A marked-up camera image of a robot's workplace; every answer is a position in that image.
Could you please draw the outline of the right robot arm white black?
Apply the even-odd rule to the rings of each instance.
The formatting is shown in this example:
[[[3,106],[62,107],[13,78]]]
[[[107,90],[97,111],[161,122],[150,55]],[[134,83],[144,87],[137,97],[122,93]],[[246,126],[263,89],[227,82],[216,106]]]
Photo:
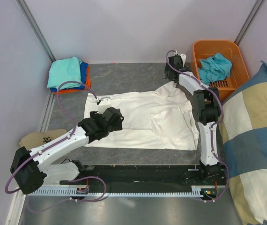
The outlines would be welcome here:
[[[185,72],[185,54],[175,50],[166,53],[164,79],[183,86],[191,95],[192,114],[200,131],[201,156],[198,179],[202,184],[210,184],[221,174],[218,160],[216,128],[223,110],[217,88],[210,88],[196,78],[192,72]]]

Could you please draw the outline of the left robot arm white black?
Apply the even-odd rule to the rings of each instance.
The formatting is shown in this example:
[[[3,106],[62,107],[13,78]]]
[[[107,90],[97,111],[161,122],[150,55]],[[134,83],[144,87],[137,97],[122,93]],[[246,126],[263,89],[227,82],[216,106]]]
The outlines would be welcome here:
[[[92,111],[90,117],[62,136],[30,150],[20,147],[15,152],[9,180],[15,180],[18,189],[25,195],[35,192],[46,181],[72,180],[75,184],[84,183],[86,172],[73,162],[67,166],[53,162],[79,147],[107,137],[111,132],[122,130],[123,120],[120,109],[114,107],[107,108],[103,113]]]

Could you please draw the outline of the white printed t shirt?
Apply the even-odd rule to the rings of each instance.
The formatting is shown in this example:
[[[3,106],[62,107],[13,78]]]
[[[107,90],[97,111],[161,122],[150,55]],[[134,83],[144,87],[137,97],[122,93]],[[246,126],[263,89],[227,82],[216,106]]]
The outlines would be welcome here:
[[[192,104],[185,93],[168,82],[155,91],[109,95],[124,116],[122,130],[89,147],[197,150],[199,132]]]

